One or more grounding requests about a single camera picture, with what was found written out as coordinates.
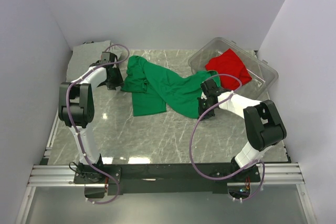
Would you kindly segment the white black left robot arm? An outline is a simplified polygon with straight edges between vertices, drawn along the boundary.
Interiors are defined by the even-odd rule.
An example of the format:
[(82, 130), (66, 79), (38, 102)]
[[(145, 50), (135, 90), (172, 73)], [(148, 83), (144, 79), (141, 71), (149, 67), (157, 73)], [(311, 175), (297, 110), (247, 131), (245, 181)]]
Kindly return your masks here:
[(58, 117), (69, 127), (79, 151), (79, 162), (91, 165), (86, 176), (91, 182), (104, 179), (105, 170), (100, 167), (101, 154), (96, 147), (91, 122), (95, 114), (93, 91), (100, 86), (115, 90), (123, 86), (119, 67), (89, 67), (79, 78), (63, 82), (59, 88)]

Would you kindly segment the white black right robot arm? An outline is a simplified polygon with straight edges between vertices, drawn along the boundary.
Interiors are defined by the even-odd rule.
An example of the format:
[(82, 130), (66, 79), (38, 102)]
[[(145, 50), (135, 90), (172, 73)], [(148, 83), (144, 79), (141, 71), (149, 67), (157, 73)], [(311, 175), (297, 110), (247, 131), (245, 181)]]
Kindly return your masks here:
[(220, 94), (201, 94), (199, 98), (200, 114), (215, 104), (244, 119), (247, 143), (233, 158), (234, 166), (230, 175), (241, 182), (248, 175), (253, 161), (260, 161), (264, 154), (286, 138), (287, 131), (272, 100), (253, 100), (232, 91)]

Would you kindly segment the green t shirt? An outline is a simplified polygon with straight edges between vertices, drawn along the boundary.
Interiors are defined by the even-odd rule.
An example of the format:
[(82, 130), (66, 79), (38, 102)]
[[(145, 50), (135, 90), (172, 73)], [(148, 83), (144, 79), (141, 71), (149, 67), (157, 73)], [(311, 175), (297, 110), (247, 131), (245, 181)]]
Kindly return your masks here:
[(122, 91), (132, 93), (134, 116), (154, 115), (166, 112), (166, 107), (187, 118), (198, 118), (198, 98), (202, 94), (201, 83), (217, 72), (198, 71), (186, 78), (162, 66), (148, 62), (141, 56), (128, 60), (127, 77)]

